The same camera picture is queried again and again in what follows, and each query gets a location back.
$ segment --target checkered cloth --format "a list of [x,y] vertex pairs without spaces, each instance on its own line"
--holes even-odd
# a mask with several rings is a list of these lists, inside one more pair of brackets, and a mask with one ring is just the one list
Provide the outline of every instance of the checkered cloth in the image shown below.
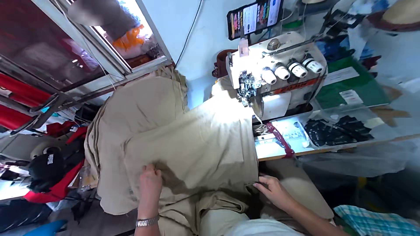
[[361,236],[417,235],[420,228],[397,214],[382,214],[341,205],[334,211]]

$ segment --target phone screen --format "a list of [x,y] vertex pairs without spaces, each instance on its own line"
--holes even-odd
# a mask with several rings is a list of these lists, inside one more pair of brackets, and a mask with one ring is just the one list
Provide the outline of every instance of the phone screen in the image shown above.
[[283,0],[257,0],[255,3],[229,11],[227,15],[229,39],[240,38],[242,27],[244,35],[249,35],[277,24],[282,5]]

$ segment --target sewing machine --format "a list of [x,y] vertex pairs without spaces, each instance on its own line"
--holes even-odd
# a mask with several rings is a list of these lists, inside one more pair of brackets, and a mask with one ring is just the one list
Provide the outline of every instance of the sewing machine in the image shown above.
[[249,55],[228,54],[226,69],[238,99],[261,120],[306,106],[321,88],[327,74],[321,51],[313,42],[289,49],[304,41],[292,31],[249,46]]

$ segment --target window frame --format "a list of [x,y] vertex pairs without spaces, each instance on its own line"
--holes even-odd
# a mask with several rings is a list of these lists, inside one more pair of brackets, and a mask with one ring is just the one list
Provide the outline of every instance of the window frame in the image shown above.
[[67,91],[67,94],[83,99],[94,97],[95,94],[103,93],[110,88],[126,83],[132,79],[150,73],[161,66],[168,66],[173,63],[172,57],[143,2],[136,0],[141,12],[149,24],[155,39],[159,43],[164,56],[147,62],[143,65],[131,68],[128,63],[118,54],[112,45],[104,39],[92,26],[80,25],[63,15],[62,10],[67,12],[72,3],[69,0],[31,0],[50,19],[52,19],[70,38],[84,48],[89,54],[98,60],[105,69],[105,76],[86,81],[76,88]]

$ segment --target human hand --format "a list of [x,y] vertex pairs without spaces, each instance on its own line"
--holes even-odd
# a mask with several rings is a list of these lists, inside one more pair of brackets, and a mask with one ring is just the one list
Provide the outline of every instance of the human hand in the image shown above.
[[267,184],[268,189],[259,183],[253,184],[254,187],[262,192],[276,207],[286,211],[297,203],[277,178],[272,176],[260,176],[258,181]]
[[139,177],[138,219],[150,219],[158,215],[159,197],[162,192],[162,173],[155,170],[155,165],[143,166]]

